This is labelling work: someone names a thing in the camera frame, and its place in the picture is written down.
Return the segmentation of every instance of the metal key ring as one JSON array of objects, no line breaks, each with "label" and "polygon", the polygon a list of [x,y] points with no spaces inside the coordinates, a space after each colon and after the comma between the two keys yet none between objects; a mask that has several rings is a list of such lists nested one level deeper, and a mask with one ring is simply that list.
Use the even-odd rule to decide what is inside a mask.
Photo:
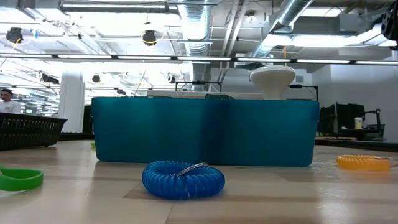
[{"label": "metal key ring", "polygon": [[180,177],[181,175],[184,175],[184,174],[186,174],[187,172],[190,172],[191,170],[196,169],[196,168],[199,168],[199,167],[201,167],[201,166],[207,166],[207,163],[206,163],[206,162],[201,162],[201,163],[192,165],[192,166],[190,166],[190,167],[188,167],[188,168],[186,168],[186,169],[180,171],[176,176],[177,176],[177,177]]}]

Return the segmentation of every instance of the exposed ductwork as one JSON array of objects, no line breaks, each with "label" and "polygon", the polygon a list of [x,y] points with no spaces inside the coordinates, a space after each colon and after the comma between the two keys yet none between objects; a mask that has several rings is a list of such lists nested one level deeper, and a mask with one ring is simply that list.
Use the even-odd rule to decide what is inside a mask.
[{"label": "exposed ductwork", "polygon": [[[187,4],[178,6],[183,26],[183,37],[187,40],[208,40],[210,28],[211,6]],[[185,49],[189,56],[207,56],[209,44],[185,43]],[[193,63],[191,81],[210,81],[210,65]],[[194,91],[207,90],[208,85],[193,86]]]},{"label": "exposed ductwork", "polygon": [[267,18],[264,24],[266,29],[264,40],[252,53],[251,57],[266,57],[274,47],[267,43],[269,32],[278,25],[289,27],[289,30],[292,30],[293,23],[312,2],[313,0],[285,0],[277,14]]}]

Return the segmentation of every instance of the man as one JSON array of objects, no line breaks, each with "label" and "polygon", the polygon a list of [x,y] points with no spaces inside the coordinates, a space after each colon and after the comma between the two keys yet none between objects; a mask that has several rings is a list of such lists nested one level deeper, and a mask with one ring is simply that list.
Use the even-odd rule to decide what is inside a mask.
[{"label": "man", "polygon": [[0,91],[0,97],[3,102],[0,102],[0,113],[13,113],[20,114],[21,113],[21,105],[12,101],[12,91],[8,89],[2,89]]}]

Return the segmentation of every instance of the white lampshade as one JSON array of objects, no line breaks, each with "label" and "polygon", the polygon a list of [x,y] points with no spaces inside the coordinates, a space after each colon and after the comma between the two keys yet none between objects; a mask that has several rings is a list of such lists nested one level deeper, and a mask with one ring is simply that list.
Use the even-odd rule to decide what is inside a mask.
[{"label": "white lampshade", "polygon": [[251,82],[262,91],[265,100],[282,100],[283,92],[294,78],[294,69],[283,65],[257,68],[250,74]]}]

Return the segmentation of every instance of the white column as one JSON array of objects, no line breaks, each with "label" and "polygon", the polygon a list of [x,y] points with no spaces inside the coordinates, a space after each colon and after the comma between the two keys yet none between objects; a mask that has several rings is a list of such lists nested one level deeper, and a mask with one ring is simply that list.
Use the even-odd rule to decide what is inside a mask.
[{"label": "white column", "polygon": [[64,70],[61,80],[58,117],[67,119],[62,132],[81,133],[85,109],[85,80],[83,71],[75,65]]}]

